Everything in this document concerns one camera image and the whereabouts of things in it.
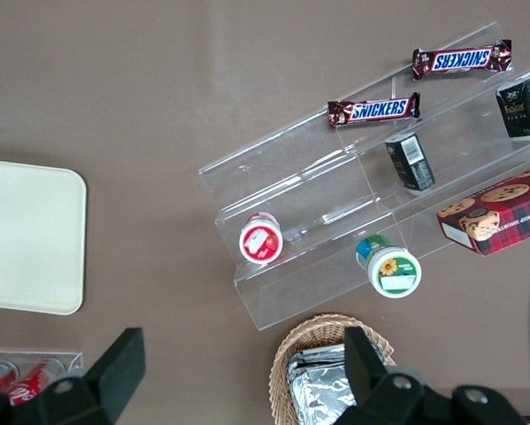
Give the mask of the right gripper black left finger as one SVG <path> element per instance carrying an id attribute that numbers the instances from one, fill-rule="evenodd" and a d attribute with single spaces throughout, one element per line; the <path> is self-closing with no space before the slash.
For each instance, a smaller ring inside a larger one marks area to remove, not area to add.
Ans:
<path id="1" fill-rule="evenodd" d="M 43 424 L 114 424 L 146 372 L 142 328 L 127 328 L 83 376 L 54 382 L 37 398 Z"/>

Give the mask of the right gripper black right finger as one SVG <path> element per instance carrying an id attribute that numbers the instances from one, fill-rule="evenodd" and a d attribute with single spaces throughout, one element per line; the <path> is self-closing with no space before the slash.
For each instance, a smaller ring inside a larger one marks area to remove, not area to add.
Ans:
<path id="1" fill-rule="evenodd" d="M 346 408 L 338 424 L 415 424 L 425 390 L 414 376 L 388 371 L 362 328 L 347 328 L 345 373 L 356 404 Z"/>

